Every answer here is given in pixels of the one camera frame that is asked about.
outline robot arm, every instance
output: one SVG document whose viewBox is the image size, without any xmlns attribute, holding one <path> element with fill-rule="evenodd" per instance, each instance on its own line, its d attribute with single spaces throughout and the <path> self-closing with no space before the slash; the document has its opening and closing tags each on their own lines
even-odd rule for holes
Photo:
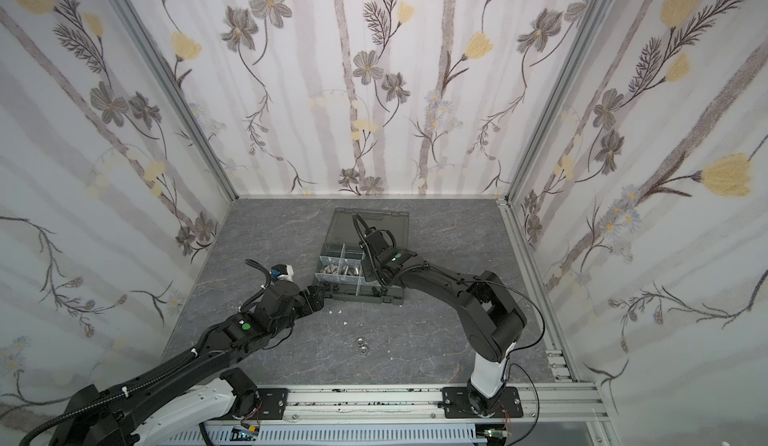
<svg viewBox="0 0 768 446">
<path fill-rule="evenodd" d="M 102 392 L 92 384 L 83 388 L 70 398 L 62 416 L 32 430 L 21 444 L 58 425 L 50 444 L 149 445 L 230 410 L 245 416 L 259 398 L 256 386 L 238 368 L 202 389 L 190 388 L 263 349 L 283 329 L 292 328 L 295 319 L 323 307 L 320 289 L 300 290 L 282 279 L 266 287 L 261 297 L 261 302 L 208 327 L 188 352 L 145 374 Z"/>
<path fill-rule="evenodd" d="M 520 306 L 504 290 L 501 279 L 485 271 L 470 276 L 431 265 L 414 251 L 398 248 L 354 215 L 367 281 L 378 280 L 383 288 L 397 284 L 418 289 L 456 310 L 469 344 L 475 349 L 475 369 L 467 383 L 469 403 L 481 416 L 498 410 L 504 392 L 507 358 L 520 339 L 527 320 Z"/>
</svg>

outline black cable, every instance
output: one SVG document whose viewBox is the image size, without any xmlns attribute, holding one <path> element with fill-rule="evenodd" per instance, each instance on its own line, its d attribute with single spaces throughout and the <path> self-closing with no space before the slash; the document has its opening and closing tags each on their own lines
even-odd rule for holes
<svg viewBox="0 0 768 446">
<path fill-rule="evenodd" d="M 198 423 L 197 426 L 200 428 L 200 436 L 203 437 L 203 442 L 205 443 L 205 446 L 214 446 L 214 442 L 210 440 L 210 436 L 208 436 L 208 432 L 205 431 L 205 424 Z"/>
<path fill-rule="evenodd" d="M 520 368 L 520 371 L 522 371 L 522 372 L 525 374 L 525 376 L 526 376 L 526 377 L 528 378 L 528 380 L 530 381 L 530 383 L 531 383 L 531 386 L 533 386 L 533 394 L 535 394 L 535 395 L 536 395 L 536 417 L 534 418 L 534 420 L 533 420 L 533 425 L 531 426 L 531 429 L 529 429 L 529 430 L 528 430 L 528 432 L 526 432 L 526 433 L 525 433 L 523 436 L 521 436 L 520 438 L 518 438 L 518 439 L 515 439 L 513 442 L 506 444 L 505 446 L 512 446 L 513 444 L 517 444 L 517 443 L 519 443 L 520 441 L 522 441 L 522 440 L 524 440 L 524 439 L 526 439 L 526 438 L 528 437 L 528 435 L 529 435 L 529 434 L 530 434 L 530 433 L 533 431 L 533 428 L 535 428 L 535 427 L 536 427 L 536 423 L 538 423 L 538 416 L 539 416 L 539 413 L 540 413 L 540 411 L 539 411 L 539 410 L 540 410 L 540 409 L 541 409 L 541 407 L 542 407 L 541 403 L 540 403 L 540 402 L 539 402 L 539 400 L 538 400 L 538 391 L 536 391 L 536 384 L 534 384 L 534 383 L 533 383 L 533 380 L 531 379 L 531 376 L 530 376 L 530 374 L 528 374 L 528 372 L 526 372 L 526 371 L 523 369 L 523 366 L 521 366 L 520 364 L 517 364 L 517 363 L 513 363 L 512 365 L 513 365 L 513 366 L 517 366 L 518 368 Z"/>
<path fill-rule="evenodd" d="M 249 297 L 248 299 L 246 299 L 245 302 L 238 308 L 238 311 L 240 312 L 246 311 L 247 309 L 249 309 L 256 302 L 256 300 L 264 294 L 264 289 L 268 287 L 272 282 L 274 282 L 274 278 L 272 277 L 272 272 L 269 269 L 262 266 L 261 263 L 253 259 L 246 259 L 245 264 L 247 264 L 251 268 L 256 268 L 262 273 L 264 273 L 265 282 L 264 282 L 264 287 L 262 289 L 257 291 L 256 294 L 254 294 L 252 297 Z"/>
<path fill-rule="evenodd" d="M 162 381 L 163 379 L 166 379 L 168 376 L 171 376 L 172 374 L 176 374 L 181 369 L 185 368 L 189 363 L 191 363 L 197 355 L 199 355 L 198 351 L 203 347 L 205 344 L 206 339 L 208 338 L 208 335 L 212 333 L 213 330 L 216 329 L 216 326 L 209 326 L 203 334 L 200 336 L 200 339 L 197 340 L 197 343 L 195 344 L 193 350 L 190 350 L 190 352 L 184 356 L 181 360 L 178 361 L 178 363 L 170 366 L 165 371 L 160 372 L 153 378 L 150 378 L 136 386 L 132 386 L 130 388 L 126 388 L 125 391 L 120 391 L 113 393 L 110 396 L 107 396 L 106 398 L 102 398 L 99 401 L 93 402 L 88 404 L 87 406 L 83 406 L 82 408 L 73 409 L 70 412 L 60 414 L 56 418 L 50 419 L 43 424 L 40 424 L 30 432 L 28 432 L 24 438 L 22 438 L 21 441 L 19 441 L 18 446 L 29 446 L 29 444 L 32 442 L 33 439 L 35 439 L 37 436 L 39 436 L 41 433 L 49 430 L 53 426 L 58 426 L 59 424 L 66 422 L 72 418 L 76 418 L 77 416 L 81 415 L 82 413 L 86 413 L 89 411 L 92 411 L 96 408 L 100 408 L 101 406 L 104 406 L 106 404 L 109 404 L 111 402 L 115 402 L 121 398 L 125 398 L 126 396 L 130 396 L 132 393 L 135 393 L 136 391 L 139 391 L 140 389 L 146 388 L 147 386 L 151 386 L 152 384 Z"/>
<path fill-rule="evenodd" d="M 290 331 L 288 332 L 288 336 L 285 336 L 283 339 L 279 340 L 279 341 L 277 342 L 277 344 L 275 344 L 274 346 L 269 346 L 268 348 L 264 348 L 264 349 L 262 349 L 262 351 L 266 351 L 267 349 L 274 349 L 274 348 L 276 348 L 277 346 L 280 346 L 280 344 L 281 344 L 283 341 L 285 341 L 286 339 L 290 338 L 290 336 L 291 336 L 292 334 L 293 334 L 293 324 L 290 326 Z"/>
<path fill-rule="evenodd" d="M 496 286 L 501 286 L 501 287 L 503 287 L 503 288 L 506 288 L 506 289 L 507 289 L 507 290 L 509 290 L 509 291 L 512 291 L 512 292 L 514 292 L 514 293 L 517 293 L 517 294 L 519 294 L 520 296 L 522 296 L 523 298 L 525 298 L 526 300 L 528 300 L 528 302 L 530 302 L 530 303 L 531 303 L 531 306 L 533 306 L 533 307 L 536 309 L 536 312 L 537 312 L 537 313 L 538 313 L 538 315 L 539 315 L 539 316 L 542 318 L 542 334 L 538 336 L 538 339 L 537 339 L 536 341 L 534 341 L 533 343 L 531 343 L 530 345 L 527 345 L 527 346 L 522 346 L 522 347 L 520 347 L 520 348 L 515 348 L 515 349 L 514 349 L 515 351 L 521 351 L 521 350 L 523 350 L 523 349 L 532 348 L 533 346 L 535 346 L 535 345 L 537 345 L 537 344 L 539 344 L 539 343 L 541 342 L 541 340 L 542 340 L 542 339 L 543 339 L 543 337 L 544 337 L 544 334 L 545 334 L 545 333 L 546 333 L 546 331 L 547 331 L 547 323 L 546 323 L 546 321 L 544 320 L 544 315 L 542 314 L 542 310 L 541 310 L 541 309 L 539 309 L 539 308 L 538 308 L 538 306 L 536 306 L 536 303 L 534 303 L 534 302 L 531 300 L 531 298 L 527 297 L 526 295 L 524 295 L 523 293 L 521 293 L 521 292 L 520 292 L 520 291 L 518 291 L 517 289 L 515 289 L 515 288 L 510 288 L 509 286 L 507 286 L 507 285 L 505 285 L 505 284 L 503 284 L 503 283 L 500 283 L 500 282 L 496 282 L 496 281 L 487 281 L 487 280 L 480 280 L 480 279 L 479 279 L 479 280 L 477 280 L 477 281 L 471 281 L 471 282 L 490 282 L 491 284 L 495 284 Z M 461 283 L 461 284 L 468 284 L 468 283 L 470 283 L 470 281 L 459 281 L 459 283 Z"/>
</svg>

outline wall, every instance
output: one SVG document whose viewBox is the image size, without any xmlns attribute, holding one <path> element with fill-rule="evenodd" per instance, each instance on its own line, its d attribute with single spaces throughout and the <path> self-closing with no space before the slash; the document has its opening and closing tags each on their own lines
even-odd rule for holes
<svg viewBox="0 0 768 446">
<path fill-rule="evenodd" d="M 132 0 L 242 194 L 502 194 L 587 0 Z"/>
<path fill-rule="evenodd" d="M 159 362 L 229 202 L 106 0 L 0 0 L 0 438 Z"/>
<path fill-rule="evenodd" d="M 627 446 L 768 434 L 767 8 L 615 0 L 514 198 Z"/>
</svg>

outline gray marble surface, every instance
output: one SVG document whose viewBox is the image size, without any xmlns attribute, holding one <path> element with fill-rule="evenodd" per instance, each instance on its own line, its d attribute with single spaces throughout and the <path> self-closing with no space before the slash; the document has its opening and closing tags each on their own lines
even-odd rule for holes
<svg viewBox="0 0 768 446">
<path fill-rule="evenodd" d="M 409 249 L 455 271 L 494 271 L 508 286 L 525 290 L 493 200 L 238 200 L 164 358 L 190 347 L 206 326 L 233 314 L 255 292 L 262 277 L 244 264 L 245 258 L 266 266 L 291 264 L 294 282 L 311 284 L 338 206 L 408 211 Z M 519 344 L 527 345 L 540 333 L 536 312 L 524 299 L 516 299 L 528 318 Z M 359 336 L 370 345 L 366 356 L 355 343 Z M 282 345 L 257 352 L 238 366 L 257 384 L 463 383 L 472 374 L 474 357 L 452 308 L 422 292 L 406 290 L 402 307 L 327 299 L 321 312 L 296 321 L 293 335 Z M 553 381 L 543 344 L 512 357 L 534 381 Z M 512 381 L 527 379 L 512 368 Z"/>
</svg>

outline black bracket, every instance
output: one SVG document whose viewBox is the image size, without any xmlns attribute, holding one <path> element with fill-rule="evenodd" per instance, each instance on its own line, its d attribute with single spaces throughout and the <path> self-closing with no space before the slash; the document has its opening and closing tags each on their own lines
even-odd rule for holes
<svg viewBox="0 0 768 446">
<path fill-rule="evenodd" d="M 523 406 L 520 402 L 518 389 L 507 386 L 502 393 L 501 401 L 504 404 L 510 418 L 522 418 Z M 478 415 L 469 405 L 469 396 L 466 387 L 450 387 L 442 389 L 442 407 L 446 412 L 446 419 L 472 419 Z M 504 418 L 504 411 L 500 408 L 491 418 Z"/>
<path fill-rule="evenodd" d="M 259 420 L 281 420 L 286 410 L 288 390 L 285 388 L 259 388 L 261 406 L 259 408 Z"/>
</svg>

